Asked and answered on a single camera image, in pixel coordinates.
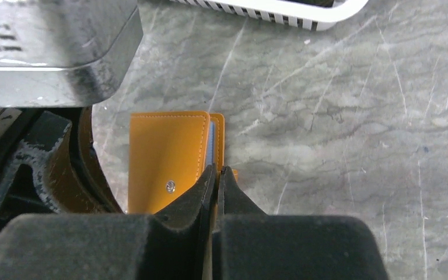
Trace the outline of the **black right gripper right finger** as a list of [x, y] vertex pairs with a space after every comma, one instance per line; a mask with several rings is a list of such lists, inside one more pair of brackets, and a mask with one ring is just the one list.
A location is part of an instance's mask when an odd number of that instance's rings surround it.
[[387, 279], [367, 224], [343, 215], [269, 215], [219, 175], [214, 279]]

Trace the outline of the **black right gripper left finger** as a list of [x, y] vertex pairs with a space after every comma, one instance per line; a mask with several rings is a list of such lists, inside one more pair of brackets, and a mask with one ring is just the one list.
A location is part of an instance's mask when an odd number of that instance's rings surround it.
[[155, 214], [21, 215], [0, 232], [0, 279], [211, 279], [216, 167]]

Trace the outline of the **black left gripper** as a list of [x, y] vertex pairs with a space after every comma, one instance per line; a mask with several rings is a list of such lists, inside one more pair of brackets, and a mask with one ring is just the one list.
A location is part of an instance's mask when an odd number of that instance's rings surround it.
[[[1, 186], [15, 148], [13, 183]], [[0, 108], [0, 210], [6, 195], [13, 215], [122, 211], [93, 145], [91, 107]]]

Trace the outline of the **orange leather card holder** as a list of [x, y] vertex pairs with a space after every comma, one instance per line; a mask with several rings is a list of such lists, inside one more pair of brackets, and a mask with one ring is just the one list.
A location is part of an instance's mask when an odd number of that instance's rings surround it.
[[221, 113], [133, 113], [129, 128], [128, 214], [155, 214], [187, 192], [207, 166], [224, 168]]

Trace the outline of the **white plastic basket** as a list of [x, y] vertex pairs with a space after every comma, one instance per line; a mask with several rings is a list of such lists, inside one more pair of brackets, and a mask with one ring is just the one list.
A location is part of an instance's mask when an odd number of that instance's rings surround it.
[[245, 16], [257, 20], [307, 29], [325, 31], [359, 13], [368, 0], [347, 1], [277, 1], [277, 0], [179, 0], [181, 4], [199, 6]]

